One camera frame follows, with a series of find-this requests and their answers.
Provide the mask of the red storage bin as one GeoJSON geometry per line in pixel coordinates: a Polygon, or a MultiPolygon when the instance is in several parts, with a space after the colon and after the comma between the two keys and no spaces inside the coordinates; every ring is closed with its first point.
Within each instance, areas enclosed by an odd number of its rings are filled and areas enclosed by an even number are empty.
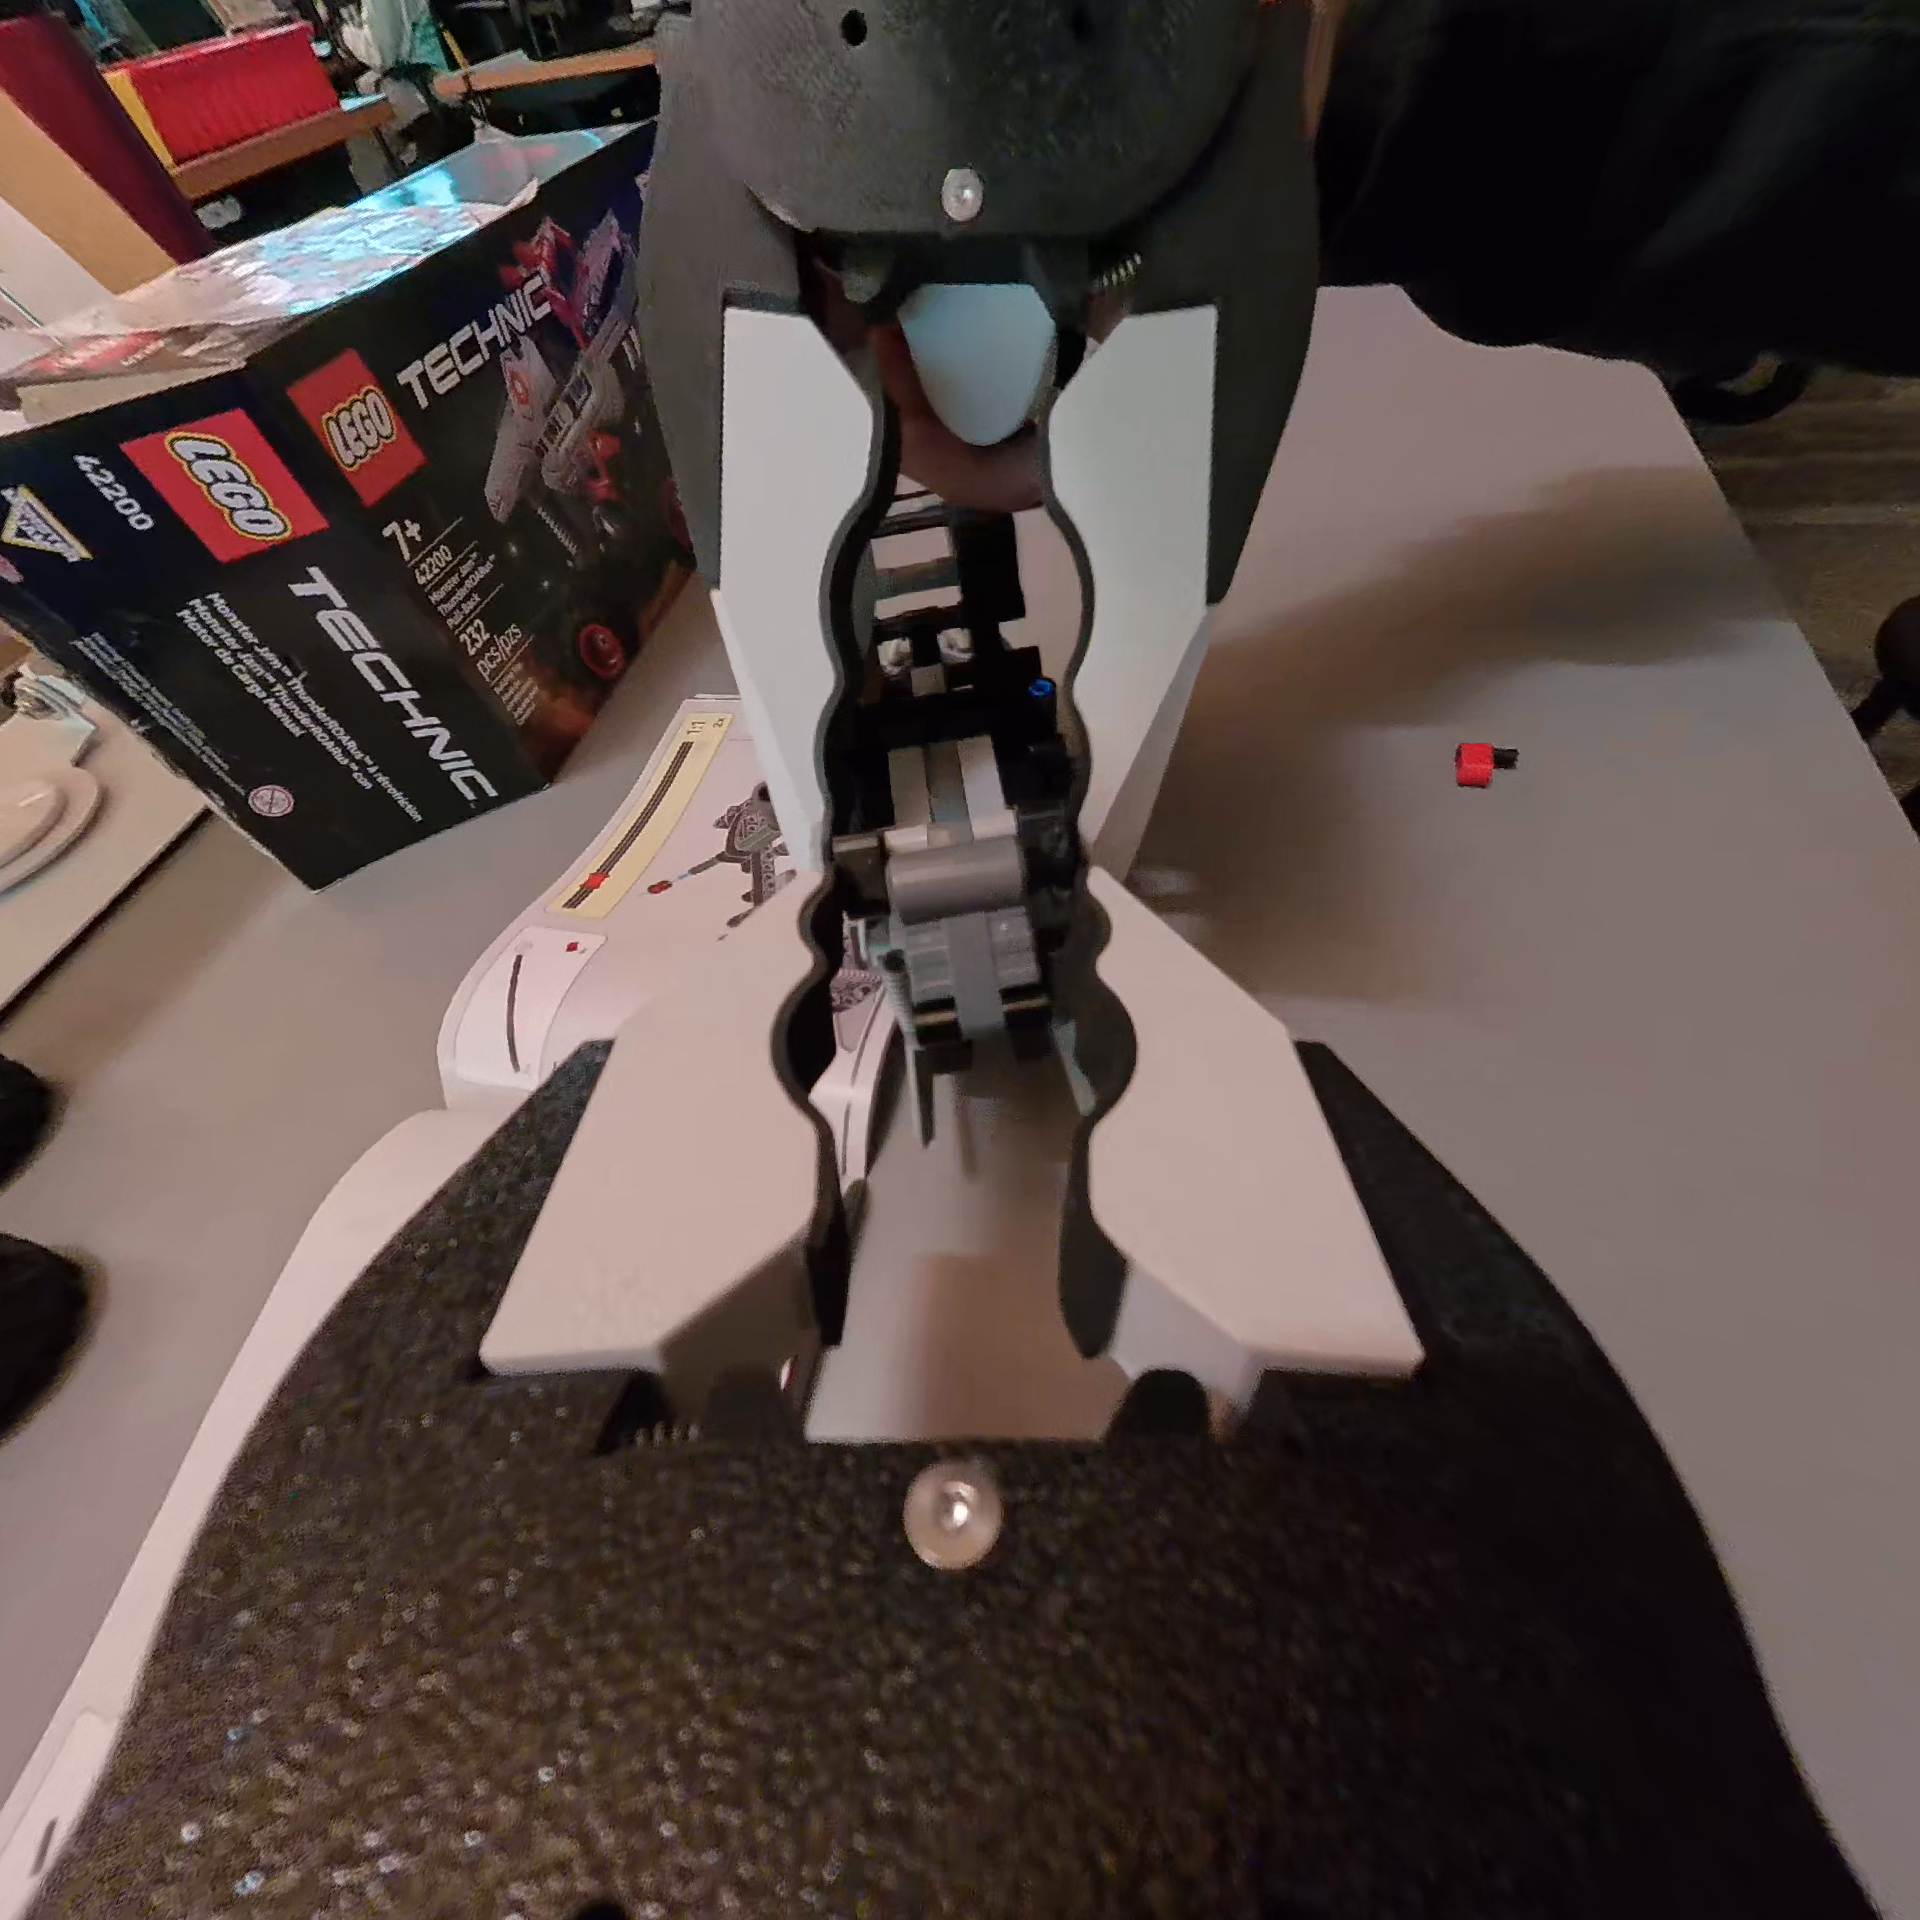
{"type": "Polygon", "coordinates": [[[110,65],[103,75],[170,170],[340,106],[315,38],[299,16],[110,65]]]}

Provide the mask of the black grey toy truck chassis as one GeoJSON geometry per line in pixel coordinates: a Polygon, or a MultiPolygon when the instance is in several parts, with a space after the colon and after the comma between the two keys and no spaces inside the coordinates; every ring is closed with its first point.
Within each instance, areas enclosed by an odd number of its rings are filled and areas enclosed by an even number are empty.
{"type": "Polygon", "coordinates": [[[1080,843],[1061,687],[1026,615],[1010,515],[904,486],[848,576],[823,735],[826,851],[846,948],[903,1034],[918,1137],[935,1082],[1034,1060],[1056,1023],[1080,843]]]}

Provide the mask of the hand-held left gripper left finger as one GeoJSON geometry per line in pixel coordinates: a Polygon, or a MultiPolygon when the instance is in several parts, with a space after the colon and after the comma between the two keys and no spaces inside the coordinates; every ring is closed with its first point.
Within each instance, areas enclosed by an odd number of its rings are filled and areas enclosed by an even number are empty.
{"type": "Polygon", "coordinates": [[[813,1080],[831,902],[807,873],[616,1030],[479,1338],[499,1379],[650,1376],[693,1420],[733,1371],[804,1398],[846,1338],[853,1231],[813,1080]]]}

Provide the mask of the grey desk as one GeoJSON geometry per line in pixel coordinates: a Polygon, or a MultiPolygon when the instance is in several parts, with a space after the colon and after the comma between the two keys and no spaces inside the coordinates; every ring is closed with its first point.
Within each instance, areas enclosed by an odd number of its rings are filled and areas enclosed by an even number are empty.
{"type": "MultiPolygon", "coordinates": [[[[7,1023],[63,1111],[4,1227],[101,1294],[4,1443],[4,1804],[471,963],[725,683],[690,594],[557,786],[322,894],[207,824],[7,1023]]],[[[1596,1332],[1916,1916],[1916,836],[1659,385],[1323,294],[1140,857],[1596,1332]]]]}

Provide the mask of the black toy set box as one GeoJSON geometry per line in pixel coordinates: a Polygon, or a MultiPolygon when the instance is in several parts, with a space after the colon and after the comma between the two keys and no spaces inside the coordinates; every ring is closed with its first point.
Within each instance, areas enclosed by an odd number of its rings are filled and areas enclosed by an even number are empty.
{"type": "Polygon", "coordinates": [[[4,374],[4,620],[304,887],[549,786],[690,576],[653,144],[475,139],[4,374]]]}

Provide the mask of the person's right hand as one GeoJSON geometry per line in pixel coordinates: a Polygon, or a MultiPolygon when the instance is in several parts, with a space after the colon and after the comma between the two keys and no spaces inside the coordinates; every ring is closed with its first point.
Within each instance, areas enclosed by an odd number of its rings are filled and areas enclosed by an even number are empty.
{"type": "Polygon", "coordinates": [[[1020,515],[1042,504],[1040,432],[1024,423],[992,446],[960,440],[938,415],[898,409],[898,468],[960,513],[1020,515]]]}

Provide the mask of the white board stand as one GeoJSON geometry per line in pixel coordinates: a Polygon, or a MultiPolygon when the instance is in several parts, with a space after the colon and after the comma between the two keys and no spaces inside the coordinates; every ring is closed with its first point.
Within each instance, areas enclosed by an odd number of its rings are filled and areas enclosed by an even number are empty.
{"type": "Polygon", "coordinates": [[[78,683],[21,664],[4,675],[2,894],[54,866],[90,830],[103,786],[90,756],[103,738],[78,683]]]}

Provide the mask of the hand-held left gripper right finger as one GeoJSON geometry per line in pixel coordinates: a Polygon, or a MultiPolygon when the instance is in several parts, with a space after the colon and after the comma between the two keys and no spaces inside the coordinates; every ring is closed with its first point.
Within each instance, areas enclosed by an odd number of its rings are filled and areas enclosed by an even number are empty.
{"type": "Polygon", "coordinates": [[[1236,1423],[1268,1376],[1419,1371],[1288,1030],[1102,868],[1061,951],[1059,1059],[1077,1110],[1059,1287],[1083,1359],[1186,1376],[1236,1423]]]}

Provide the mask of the person's black clothing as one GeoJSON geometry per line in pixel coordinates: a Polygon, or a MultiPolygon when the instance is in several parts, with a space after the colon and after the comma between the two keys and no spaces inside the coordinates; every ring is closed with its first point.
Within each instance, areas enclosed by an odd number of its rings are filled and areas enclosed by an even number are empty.
{"type": "Polygon", "coordinates": [[[1917,6],[1311,6],[1323,280],[1477,345],[1917,370],[1917,6]]]}

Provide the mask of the open instruction booklet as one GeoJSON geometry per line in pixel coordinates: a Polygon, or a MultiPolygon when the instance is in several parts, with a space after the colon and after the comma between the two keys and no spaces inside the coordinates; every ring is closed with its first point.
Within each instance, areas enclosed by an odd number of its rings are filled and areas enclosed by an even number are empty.
{"type": "Polygon", "coordinates": [[[688,698],[587,851],[468,970],[439,1030],[442,1107],[375,1140],[308,1219],[7,1798],[4,1916],[30,1906],[84,1810],[207,1504],[319,1322],[573,1050],[612,1041],[790,878],[744,705],[688,698]]]}

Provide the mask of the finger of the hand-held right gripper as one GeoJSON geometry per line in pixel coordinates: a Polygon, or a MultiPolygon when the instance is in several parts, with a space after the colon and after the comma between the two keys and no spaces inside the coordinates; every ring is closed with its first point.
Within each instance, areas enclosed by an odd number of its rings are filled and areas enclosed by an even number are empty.
{"type": "Polygon", "coordinates": [[[798,872],[828,846],[826,724],[842,689],[831,566],[880,472],[880,400],[803,314],[725,316],[720,633],[798,872]]]}
{"type": "Polygon", "coordinates": [[[1127,881],[1208,647],[1215,311],[1122,321],[1052,402],[1046,511],[1068,538],[1080,632],[1068,670],[1077,830],[1127,881]]]}

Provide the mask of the maroon tumbler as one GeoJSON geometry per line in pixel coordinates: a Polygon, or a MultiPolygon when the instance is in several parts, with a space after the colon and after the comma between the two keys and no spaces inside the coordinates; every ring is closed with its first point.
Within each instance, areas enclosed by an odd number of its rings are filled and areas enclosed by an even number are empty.
{"type": "Polygon", "coordinates": [[[62,16],[4,14],[2,91],[175,265],[212,252],[192,202],[62,16]]]}

